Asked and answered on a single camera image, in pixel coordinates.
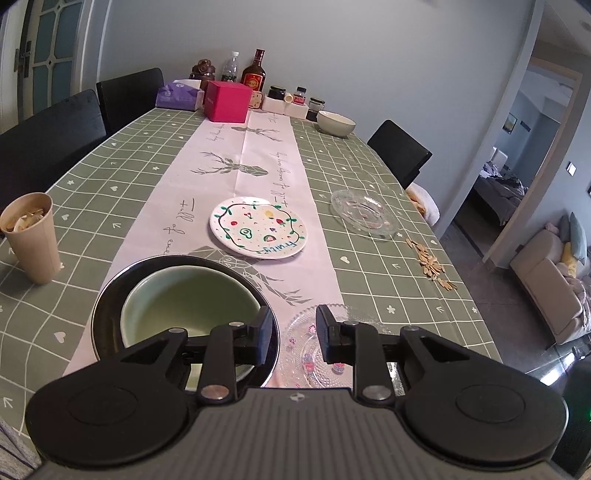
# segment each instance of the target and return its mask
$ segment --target yellow cushion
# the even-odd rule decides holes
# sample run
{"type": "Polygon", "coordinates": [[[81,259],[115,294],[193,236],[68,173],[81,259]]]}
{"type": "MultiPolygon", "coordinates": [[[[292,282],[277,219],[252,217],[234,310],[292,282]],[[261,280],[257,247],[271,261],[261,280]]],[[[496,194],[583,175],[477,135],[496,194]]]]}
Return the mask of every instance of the yellow cushion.
{"type": "Polygon", "coordinates": [[[571,277],[575,277],[577,274],[577,262],[578,260],[573,257],[570,242],[564,244],[564,250],[562,250],[562,258],[560,261],[569,268],[569,274],[571,277]]]}

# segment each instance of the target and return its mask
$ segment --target blue cushion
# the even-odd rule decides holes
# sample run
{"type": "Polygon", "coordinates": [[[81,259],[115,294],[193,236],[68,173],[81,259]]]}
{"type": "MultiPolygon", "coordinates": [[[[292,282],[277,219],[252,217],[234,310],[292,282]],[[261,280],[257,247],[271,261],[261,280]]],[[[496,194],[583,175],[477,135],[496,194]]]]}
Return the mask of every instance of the blue cushion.
{"type": "Polygon", "coordinates": [[[560,219],[558,231],[560,232],[558,236],[560,237],[560,241],[562,243],[565,244],[566,242],[570,242],[570,222],[568,215],[563,215],[560,219]]]}
{"type": "Polygon", "coordinates": [[[587,258],[587,237],[574,213],[570,214],[570,243],[573,257],[584,264],[587,258]]]}

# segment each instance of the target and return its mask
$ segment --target chair backrest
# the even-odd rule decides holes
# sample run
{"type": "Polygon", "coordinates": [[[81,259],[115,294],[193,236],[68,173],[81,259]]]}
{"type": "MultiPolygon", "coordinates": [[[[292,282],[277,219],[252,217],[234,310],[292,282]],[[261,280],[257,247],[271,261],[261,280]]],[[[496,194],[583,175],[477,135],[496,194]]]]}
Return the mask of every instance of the chair backrest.
{"type": "Polygon", "coordinates": [[[121,130],[156,105],[164,86],[160,69],[149,69],[96,84],[100,111],[109,135],[121,130]]]}
{"type": "Polygon", "coordinates": [[[391,120],[386,120],[368,141],[405,189],[417,177],[431,152],[391,120]]]}
{"type": "Polygon", "coordinates": [[[0,135],[0,212],[44,192],[105,139],[94,90],[85,90],[0,135]]]}

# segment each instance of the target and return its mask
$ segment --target brown glass bottle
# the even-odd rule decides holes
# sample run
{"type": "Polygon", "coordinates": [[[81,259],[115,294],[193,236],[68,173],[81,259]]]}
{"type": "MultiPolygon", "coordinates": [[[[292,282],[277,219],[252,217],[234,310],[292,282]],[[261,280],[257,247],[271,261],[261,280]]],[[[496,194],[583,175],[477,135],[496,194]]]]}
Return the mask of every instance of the brown glass bottle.
{"type": "Polygon", "coordinates": [[[252,65],[246,67],[242,72],[242,80],[240,83],[252,88],[258,92],[262,91],[262,86],[265,83],[265,70],[261,67],[262,56],[265,54],[265,50],[258,48],[255,53],[255,59],[252,61],[252,65]]]}

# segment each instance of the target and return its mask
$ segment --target red box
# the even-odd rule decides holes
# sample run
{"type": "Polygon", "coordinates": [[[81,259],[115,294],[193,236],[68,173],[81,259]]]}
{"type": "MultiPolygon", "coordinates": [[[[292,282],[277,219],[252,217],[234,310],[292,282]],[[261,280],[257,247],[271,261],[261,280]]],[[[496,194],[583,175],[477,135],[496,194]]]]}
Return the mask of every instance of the red box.
{"type": "Polygon", "coordinates": [[[241,83],[209,82],[203,112],[212,122],[243,124],[252,89],[241,83]]]}

